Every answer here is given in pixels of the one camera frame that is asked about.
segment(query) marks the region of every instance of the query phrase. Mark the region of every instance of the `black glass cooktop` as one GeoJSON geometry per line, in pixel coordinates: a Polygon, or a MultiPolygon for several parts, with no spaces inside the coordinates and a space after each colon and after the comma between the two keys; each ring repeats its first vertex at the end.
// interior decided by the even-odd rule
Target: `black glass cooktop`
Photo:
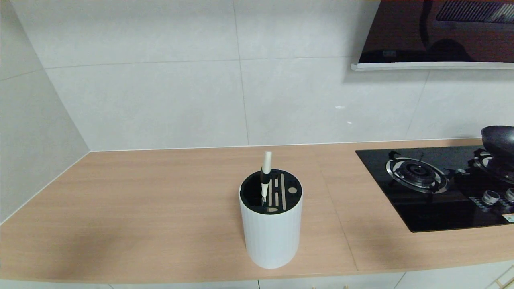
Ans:
{"type": "Polygon", "coordinates": [[[412,232],[514,222],[514,168],[483,147],[356,153],[412,232]]]}

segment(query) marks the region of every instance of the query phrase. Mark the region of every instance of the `white wall tile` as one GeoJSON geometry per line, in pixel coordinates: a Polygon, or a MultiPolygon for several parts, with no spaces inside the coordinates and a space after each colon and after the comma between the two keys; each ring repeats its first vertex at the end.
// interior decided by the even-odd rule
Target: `white wall tile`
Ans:
{"type": "Polygon", "coordinates": [[[0,280],[0,288],[5,289],[111,289],[107,284],[50,283],[0,280]]]}
{"type": "Polygon", "coordinates": [[[47,72],[93,151],[247,144],[238,61],[47,72]]]}
{"type": "Polygon", "coordinates": [[[480,137],[488,125],[514,125],[514,71],[433,70],[407,139],[480,137]]]}
{"type": "Polygon", "coordinates": [[[0,82],[0,221],[89,149],[44,70],[0,82]]]}
{"type": "Polygon", "coordinates": [[[428,71],[355,72],[350,61],[241,61],[250,144],[404,139],[428,71]]]}
{"type": "Polygon", "coordinates": [[[238,59],[231,0],[16,0],[43,66],[238,59]]]}
{"type": "Polygon", "coordinates": [[[41,69],[9,1],[0,3],[0,80],[41,69]]]}
{"type": "Polygon", "coordinates": [[[235,0],[241,59],[359,56],[379,3],[235,0]]]}

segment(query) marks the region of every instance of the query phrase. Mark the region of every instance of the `wok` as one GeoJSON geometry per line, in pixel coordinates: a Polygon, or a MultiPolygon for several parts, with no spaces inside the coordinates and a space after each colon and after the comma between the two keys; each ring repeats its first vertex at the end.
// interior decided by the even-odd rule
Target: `wok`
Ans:
{"type": "Polygon", "coordinates": [[[485,127],[482,129],[482,143],[492,157],[514,167],[514,127],[485,127]]]}

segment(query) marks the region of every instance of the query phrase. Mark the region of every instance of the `cabinet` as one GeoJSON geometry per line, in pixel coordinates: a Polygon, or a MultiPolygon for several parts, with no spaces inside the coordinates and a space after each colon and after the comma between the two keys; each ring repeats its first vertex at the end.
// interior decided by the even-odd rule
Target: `cabinet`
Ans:
{"type": "Polygon", "coordinates": [[[395,289],[485,289],[506,272],[511,261],[405,273],[395,289]]]}
{"type": "Polygon", "coordinates": [[[259,289],[257,280],[174,283],[174,284],[111,284],[113,289],[259,289]]]}
{"type": "Polygon", "coordinates": [[[260,289],[394,289],[401,273],[259,280],[260,289]]]}
{"type": "Polygon", "coordinates": [[[107,284],[77,284],[0,280],[2,289],[111,289],[107,284]]]}
{"type": "Polygon", "coordinates": [[[487,289],[514,289],[514,265],[499,275],[487,289]]]}

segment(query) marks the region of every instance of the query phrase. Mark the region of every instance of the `wooden countertop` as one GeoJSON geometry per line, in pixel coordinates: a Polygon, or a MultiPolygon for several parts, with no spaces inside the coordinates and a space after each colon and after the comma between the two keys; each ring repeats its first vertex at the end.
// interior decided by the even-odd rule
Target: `wooden countertop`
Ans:
{"type": "Polygon", "coordinates": [[[514,226],[411,233],[356,149],[479,139],[92,152],[2,225],[1,278],[172,283],[352,275],[512,259],[514,226]],[[237,189],[273,151],[302,182],[300,247],[284,267],[245,250],[237,189]]]}

